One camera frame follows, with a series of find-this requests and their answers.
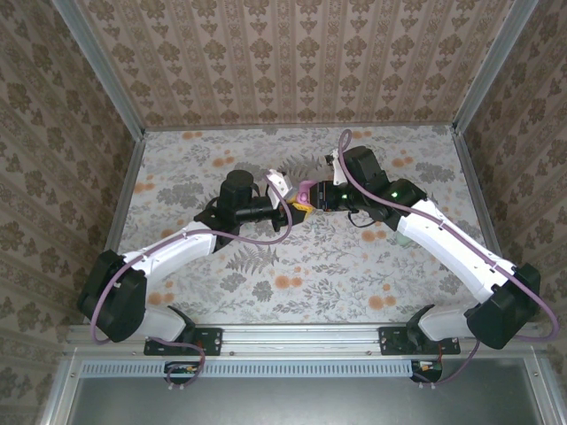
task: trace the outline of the patterned wallpaper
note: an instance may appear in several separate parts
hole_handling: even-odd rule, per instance
[[[449,122],[511,0],[79,0],[148,128]]]
[[[567,2],[541,0],[465,139],[504,255],[567,322]],[[549,347],[567,388],[567,338]]]
[[[0,2],[0,423],[34,423],[132,142],[49,1]]]

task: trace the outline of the white robotic arm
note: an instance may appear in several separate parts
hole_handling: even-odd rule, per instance
[[[326,159],[334,168],[333,181],[319,182],[311,188],[309,199],[315,208],[367,212],[373,220],[384,222],[431,252],[475,299],[460,305],[425,307],[408,322],[408,328],[414,327],[414,336],[421,334],[422,340],[430,342],[474,336],[488,346],[502,348],[535,314],[535,302],[500,273],[514,276],[538,294],[540,274],[532,266],[518,268],[478,244],[443,215],[414,183],[405,179],[390,182],[370,149],[357,146],[346,151],[343,165],[338,150]]]
[[[195,221],[141,250],[121,256],[113,251],[103,252],[79,297],[79,309],[91,318],[97,305],[102,303],[97,326],[114,342],[135,333],[175,341],[191,322],[172,307],[147,305],[147,294],[157,282],[190,261],[212,254],[233,238],[239,238],[240,226],[246,222],[272,220],[274,228],[279,229],[305,218],[305,212],[287,205],[286,208],[293,211],[292,223],[289,223],[280,205],[280,199],[292,195],[289,177],[270,170],[267,178],[271,186],[266,195],[253,197],[252,193],[258,188],[252,175],[242,170],[232,171],[221,185],[216,206],[208,205]],[[216,231],[217,235],[207,233],[211,231]],[[118,277],[118,270],[130,263],[128,271]],[[118,281],[101,301],[101,294],[112,278]]]

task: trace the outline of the patterned floor surface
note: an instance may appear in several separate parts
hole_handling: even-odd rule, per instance
[[[391,180],[416,182],[445,214],[482,241],[448,127],[353,127],[352,146],[376,154]],[[133,251],[186,225],[233,169],[257,182],[268,168],[294,182],[332,178],[323,155],[342,128],[158,132],[145,135],[144,162],[120,251]],[[260,184],[263,193],[264,184]],[[365,219],[354,216],[363,223]],[[275,237],[267,222],[241,235]],[[148,294],[198,323],[406,321],[423,305],[470,299],[418,245],[401,246],[385,225],[358,229],[344,213],[317,213],[278,245],[233,242],[171,274]]]

